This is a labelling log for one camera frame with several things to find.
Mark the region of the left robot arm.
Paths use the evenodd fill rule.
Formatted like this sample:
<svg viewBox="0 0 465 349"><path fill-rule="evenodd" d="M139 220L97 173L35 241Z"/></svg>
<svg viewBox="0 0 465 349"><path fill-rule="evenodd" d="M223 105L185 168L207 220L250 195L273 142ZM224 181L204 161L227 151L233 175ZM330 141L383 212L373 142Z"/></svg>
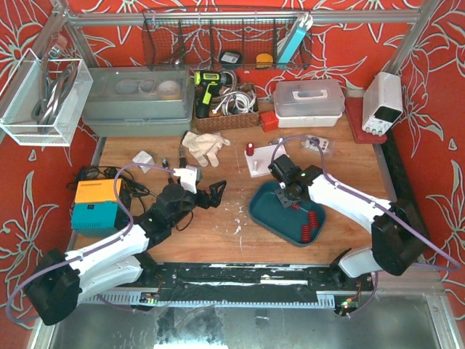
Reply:
<svg viewBox="0 0 465 349"><path fill-rule="evenodd" d="M192 193L168 184L151 208L119 232L78 250L47 252L24 288L39 318L47 326L57 324L85 299L137 281L143 254L170 237L194 208L217 208L226 185L222 180Z"/></svg>

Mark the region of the orange black handled screwdriver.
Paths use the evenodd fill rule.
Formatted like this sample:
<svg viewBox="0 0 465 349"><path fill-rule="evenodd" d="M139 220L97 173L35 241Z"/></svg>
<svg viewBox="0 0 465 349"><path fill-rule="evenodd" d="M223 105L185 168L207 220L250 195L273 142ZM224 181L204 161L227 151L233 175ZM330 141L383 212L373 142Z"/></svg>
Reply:
<svg viewBox="0 0 465 349"><path fill-rule="evenodd" d="M187 166L187 157L185 154L185 148L183 145L179 146L179 168L185 168Z"/></svg>

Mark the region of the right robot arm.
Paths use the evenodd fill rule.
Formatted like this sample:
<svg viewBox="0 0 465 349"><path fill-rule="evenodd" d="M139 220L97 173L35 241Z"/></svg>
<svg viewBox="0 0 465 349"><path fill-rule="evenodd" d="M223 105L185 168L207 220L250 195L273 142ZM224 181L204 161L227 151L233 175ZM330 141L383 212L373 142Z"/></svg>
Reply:
<svg viewBox="0 0 465 349"><path fill-rule="evenodd" d="M332 262L339 278L357 278L378 271L400 276L426 249L429 237L411 202L369 196L339 182L325 168L311 165L301 169L287 155L272 160L268 169L280 183L278 197L283 206L302 201L322 204L370 233L370 245L348 249Z"/></svg>

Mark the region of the bagged white control box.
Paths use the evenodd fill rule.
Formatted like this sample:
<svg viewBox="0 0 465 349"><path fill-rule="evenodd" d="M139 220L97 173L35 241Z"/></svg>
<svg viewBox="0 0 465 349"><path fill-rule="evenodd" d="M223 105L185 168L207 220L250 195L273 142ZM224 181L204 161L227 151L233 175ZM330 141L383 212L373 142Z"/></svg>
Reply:
<svg viewBox="0 0 465 349"><path fill-rule="evenodd" d="M306 135L306 138L302 140L301 145L304 149L316 153L320 148L325 155L331 155L334 149L333 140L315 135Z"/></svg>

